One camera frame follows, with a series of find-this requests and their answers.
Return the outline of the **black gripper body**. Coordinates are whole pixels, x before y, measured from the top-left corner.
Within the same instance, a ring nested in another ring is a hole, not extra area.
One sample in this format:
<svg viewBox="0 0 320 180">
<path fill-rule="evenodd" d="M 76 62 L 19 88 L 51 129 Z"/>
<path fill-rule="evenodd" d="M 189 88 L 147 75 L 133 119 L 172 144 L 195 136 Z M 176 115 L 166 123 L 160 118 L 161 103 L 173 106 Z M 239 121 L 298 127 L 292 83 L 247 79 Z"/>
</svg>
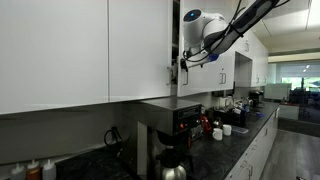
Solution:
<svg viewBox="0 0 320 180">
<path fill-rule="evenodd" d="M 179 61 L 180 61 L 181 70 L 188 72 L 187 61 L 182 56 L 180 57 Z"/>
</svg>

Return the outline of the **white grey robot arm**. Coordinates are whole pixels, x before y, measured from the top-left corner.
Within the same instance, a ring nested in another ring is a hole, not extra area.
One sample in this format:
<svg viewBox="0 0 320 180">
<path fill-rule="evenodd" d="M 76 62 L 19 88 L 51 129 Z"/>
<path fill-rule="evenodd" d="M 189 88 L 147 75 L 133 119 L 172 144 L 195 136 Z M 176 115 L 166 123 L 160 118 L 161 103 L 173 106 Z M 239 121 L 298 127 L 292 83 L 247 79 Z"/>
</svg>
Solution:
<svg viewBox="0 0 320 180">
<path fill-rule="evenodd" d="M 189 68 L 216 61 L 220 54 L 225 53 L 252 26 L 276 8 L 278 2 L 254 0 L 243 8 L 238 5 L 229 22 L 220 13 L 190 10 L 183 17 L 185 48 L 180 67 L 188 71 Z"/>
</svg>

